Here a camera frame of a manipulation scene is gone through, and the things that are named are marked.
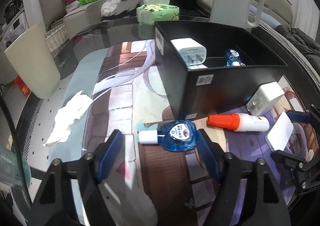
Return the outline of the white power bank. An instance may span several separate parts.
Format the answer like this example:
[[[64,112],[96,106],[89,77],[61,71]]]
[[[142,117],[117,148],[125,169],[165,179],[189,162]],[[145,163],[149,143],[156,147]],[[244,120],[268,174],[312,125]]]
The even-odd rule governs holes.
[[[283,151],[289,142],[292,132],[293,123],[291,122],[287,113],[282,112],[274,126],[265,136],[265,141],[272,152],[277,150]]]

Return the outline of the white plug adapter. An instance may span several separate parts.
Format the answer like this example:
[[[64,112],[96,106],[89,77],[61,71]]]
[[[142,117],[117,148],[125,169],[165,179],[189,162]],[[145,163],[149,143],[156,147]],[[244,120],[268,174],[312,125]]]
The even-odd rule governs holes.
[[[261,116],[270,111],[282,98],[284,91],[277,82],[261,85],[246,104],[253,116]]]

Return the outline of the white glue bottle orange cap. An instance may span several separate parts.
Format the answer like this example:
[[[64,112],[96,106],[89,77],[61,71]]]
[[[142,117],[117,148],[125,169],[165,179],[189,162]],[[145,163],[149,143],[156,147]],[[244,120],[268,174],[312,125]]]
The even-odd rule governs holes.
[[[207,126],[235,132],[266,132],[270,128],[270,123],[263,116],[234,113],[209,115],[207,117]]]

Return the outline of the blue eye drop bottle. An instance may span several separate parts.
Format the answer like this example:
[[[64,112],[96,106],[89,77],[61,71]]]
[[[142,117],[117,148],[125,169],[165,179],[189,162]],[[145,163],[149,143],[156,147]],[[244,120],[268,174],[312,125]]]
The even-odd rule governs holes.
[[[177,120],[164,124],[158,130],[145,130],[138,133],[142,145],[160,145],[169,152],[186,152],[199,142],[193,121]]]
[[[239,67],[241,65],[240,54],[233,49],[226,50],[225,60],[227,67]]]

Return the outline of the black cardboard box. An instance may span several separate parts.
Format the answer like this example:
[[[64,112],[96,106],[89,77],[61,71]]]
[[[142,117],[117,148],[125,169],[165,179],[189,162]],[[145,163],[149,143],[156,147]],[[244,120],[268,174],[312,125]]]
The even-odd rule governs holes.
[[[172,39],[192,38],[207,49],[204,68],[187,67]],[[257,89],[279,81],[285,62],[243,28],[200,21],[155,23],[155,62],[175,119],[200,119],[246,105]],[[227,67],[225,52],[240,54]]]

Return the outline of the white square charger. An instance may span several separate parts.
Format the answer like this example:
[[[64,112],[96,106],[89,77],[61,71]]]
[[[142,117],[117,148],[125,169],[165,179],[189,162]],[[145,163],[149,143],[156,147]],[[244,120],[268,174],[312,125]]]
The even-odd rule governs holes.
[[[178,38],[171,40],[187,66],[201,65],[207,57],[207,49],[192,38]]]

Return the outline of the crumpled white tissue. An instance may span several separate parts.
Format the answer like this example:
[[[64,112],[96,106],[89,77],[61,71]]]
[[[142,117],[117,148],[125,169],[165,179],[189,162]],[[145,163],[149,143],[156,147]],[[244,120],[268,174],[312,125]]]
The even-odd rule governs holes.
[[[66,142],[71,135],[72,124],[75,120],[82,118],[92,103],[93,100],[83,94],[83,90],[77,92],[64,107],[58,109],[54,118],[53,131],[43,146],[50,147]]]

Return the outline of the green white carton box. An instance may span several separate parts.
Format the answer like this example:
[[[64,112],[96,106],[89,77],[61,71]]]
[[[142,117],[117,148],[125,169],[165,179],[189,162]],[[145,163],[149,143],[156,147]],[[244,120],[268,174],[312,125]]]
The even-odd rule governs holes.
[[[22,189],[21,176],[18,169],[17,156],[7,148],[0,149],[0,180],[12,188]]]

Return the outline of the anime printed desk mat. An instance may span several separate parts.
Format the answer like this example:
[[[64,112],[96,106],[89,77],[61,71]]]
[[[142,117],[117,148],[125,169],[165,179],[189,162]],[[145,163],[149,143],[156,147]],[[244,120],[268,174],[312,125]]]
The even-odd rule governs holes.
[[[153,41],[142,53],[122,54],[117,47],[83,58],[72,78],[79,92],[72,98],[84,107],[81,127],[68,139],[81,145],[79,179],[84,218],[89,225],[304,225],[285,202],[293,192],[292,156],[285,143],[300,124],[287,113],[228,114],[240,122],[223,129],[223,150],[214,141],[216,128],[202,119],[174,120],[169,107],[161,122],[135,124],[132,94],[149,92]]]

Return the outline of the light blue pillow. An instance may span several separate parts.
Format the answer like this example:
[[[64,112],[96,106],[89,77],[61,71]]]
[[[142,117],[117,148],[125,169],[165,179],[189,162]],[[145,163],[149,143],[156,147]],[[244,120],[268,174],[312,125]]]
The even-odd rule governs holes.
[[[253,5],[250,5],[249,11],[253,14],[256,15],[257,13],[257,8],[254,7]],[[261,13],[261,20],[271,26],[272,28],[276,28],[277,26],[281,25],[279,21],[277,21],[275,18],[270,16],[269,14],[266,14],[264,12]]]

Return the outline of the red gift box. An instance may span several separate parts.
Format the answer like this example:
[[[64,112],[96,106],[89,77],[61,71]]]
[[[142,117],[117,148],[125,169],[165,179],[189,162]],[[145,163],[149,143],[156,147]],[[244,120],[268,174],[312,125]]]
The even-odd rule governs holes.
[[[24,81],[20,78],[20,76],[17,76],[15,78],[15,84],[18,86],[20,89],[21,93],[25,96],[28,97],[31,93],[30,88],[24,83]]]

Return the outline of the cream tumbler cup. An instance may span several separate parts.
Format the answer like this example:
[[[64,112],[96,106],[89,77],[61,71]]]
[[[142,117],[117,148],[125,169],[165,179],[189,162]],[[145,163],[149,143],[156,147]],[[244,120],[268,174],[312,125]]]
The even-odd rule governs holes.
[[[48,99],[55,93],[60,84],[60,73],[48,47],[42,24],[27,29],[4,53],[35,96]]]

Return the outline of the white woven basket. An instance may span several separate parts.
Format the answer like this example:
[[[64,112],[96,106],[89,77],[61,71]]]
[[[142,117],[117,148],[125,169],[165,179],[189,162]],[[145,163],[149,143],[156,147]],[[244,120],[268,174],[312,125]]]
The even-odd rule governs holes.
[[[51,53],[63,46],[69,40],[69,35],[64,23],[52,28],[45,34],[46,42]]]

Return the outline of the grey throw pillow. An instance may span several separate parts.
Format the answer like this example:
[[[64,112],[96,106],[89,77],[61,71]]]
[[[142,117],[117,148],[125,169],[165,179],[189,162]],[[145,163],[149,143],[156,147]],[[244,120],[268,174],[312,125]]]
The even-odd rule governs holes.
[[[44,25],[50,30],[51,25],[66,15],[64,0],[39,0]]]

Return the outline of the green tissue pack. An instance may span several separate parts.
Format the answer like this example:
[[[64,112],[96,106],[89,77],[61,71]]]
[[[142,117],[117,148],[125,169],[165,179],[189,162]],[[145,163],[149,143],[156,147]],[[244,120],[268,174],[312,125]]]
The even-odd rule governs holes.
[[[152,26],[158,21],[176,21],[179,17],[180,9],[173,5],[142,5],[137,8],[137,21],[144,25]]]

